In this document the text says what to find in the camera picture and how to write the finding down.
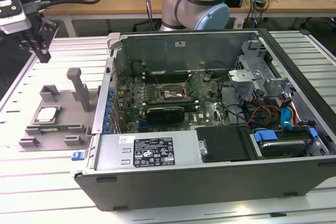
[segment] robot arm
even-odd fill
[[[229,7],[224,0],[162,0],[162,31],[224,29]]]

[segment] power supply label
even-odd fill
[[[171,137],[134,140],[135,167],[175,165],[173,139]]]

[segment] metal slotted surface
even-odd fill
[[[289,34],[300,38],[300,43],[307,43],[304,36]],[[70,175],[70,172],[85,166],[85,162],[71,161],[73,151],[19,153],[17,142],[41,100],[39,90],[42,85],[55,84],[59,90],[72,90],[66,72],[69,67],[80,66],[83,81],[95,89],[102,80],[109,56],[106,40],[106,37],[55,39],[50,49],[50,63],[40,64],[32,58],[0,103],[0,223],[195,223],[197,220],[197,223],[263,224],[336,221],[336,178],[326,180],[304,197],[101,212]],[[286,40],[279,42],[289,44]],[[295,60],[306,59],[305,54],[324,59],[320,51],[309,44],[301,54],[291,52],[293,49],[285,50],[295,55]],[[310,73],[307,64],[299,67],[304,66],[307,74]],[[315,69],[320,67],[333,71],[333,65],[313,66]],[[336,94],[336,88],[327,91]],[[287,216],[273,218],[270,216],[273,212]]]
[[[336,112],[336,59],[311,35],[299,31],[271,32],[296,66]],[[279,74],[285,77],[275,61]]]

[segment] workbench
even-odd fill
[[[153,18],[161,18],[162,0],[151,0]],[[242,28],[250,10],[249,0],[241,8],[231,8],[234,28]],[[101,0],[95,5],[62,4],[45,11],[50,19],[62,20],[69,37],[76,37],[73,20],[80,19],[147,19],[145,0]],[[334,17],[336,2],[331,0],[270,0],[263,17]]]
[[[331,109],[336,111],[336,61],[311,35],[271,32]],[[18,152],[17,143],[41,101],[46,84],[73,90],[68,68],[80,67],[88,89],[101,84],[110,56],[107,37],[59,38],[51,60],[32,55],[0,102],[0,223],[326,223],[336,221],[336,177],[302,197],[219,204],[101,212],[71,173],[86,161],[72,161],[73,151]],[[279,65],[273,62],[280,74]]]

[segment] cable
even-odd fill
[[[253,0],[250,0],[250,10],[248,11],[247,17],[243,23],[243,27],[246,25],[248,18],[250,17],[251,11],[252,11],[252,5],[253,5]]]
[[[224,82],[225,82],[226,78],[228,78],[228,75],[226,75],[226,76],[223,78],[223,82],[222,82],[222,84],[220,85],[220,89],[219,89],[219,92],[220,92],[220,94],[219,94],[219,102],[220,102],[220,104],[221,104],[223,110],[226,110],[228,113],[230,113],[230,114],[236,116],[237,118],[240,118],[240,119],[242,119],[243,121],[246,122],[246,119],[245,119],[244,117],[242,117],[241,115],[238,115],[238,114],[232,112],[231,110],[227,109],[229,106],[234,106],[235,104],[230,104],[228,107],[226,107],[225,104],[223,103],[222,89],[223,89],[223,87],[224,87]]]
[[[255,1],[250,0],[250,11],[249,11],[249,13],[248,13],[248,15],[247,15],[247,17],[246,17],[246,20],[244,21],[243,27],[245,26],[245,24],[246,24],[247,21],[248,21],[248,18],[249,18],[249,15],[250,15],[250,13],[251,13],[251,9],[252,9],[252,7],[253,7],[253,9],[255,9],[255,10],[257,10],[257,11],[260,12],[260,18],[259,18],[259,21],[256,22],[257,25],[260,25],[260,23],[261,23],[261,21],[262,21],[262,13],[263,13],[265,10],[268,9],[269,5],[270,5],[270,0],[267,0],[267,4],[266,4],[266,6],[264,6],[263,8],[259,8],[259,7],[256,6]]]
[[[59,4],[85,4],[85,5],[94,5],[101,0],[93,0],[93,1],[82,1],[82,0],[58,0],[58,1],[52,1],[50,3],[46,3],[41,5],[39,10],[54,6],[54,5],[59,5]]]
[[[7,84],[6,79],[5,79],[5,77],[4,77],[4,75],[2,73],[0,73],[0,77],[3,79],[4,84],[9,88],[10,85]]]
[[[220,61],[220,60],[213,60],[213,61],[210,61],[210,62],[208,63],[208,65],[206,65],[205,70],[208,71],[210,65],[211,65],[212,63],[215,63],[215,62],[218,62],[218,63],[222,64],[222,65],[226,68],[226,65],[224,64],[224,62],[222,62],[222,61]]]

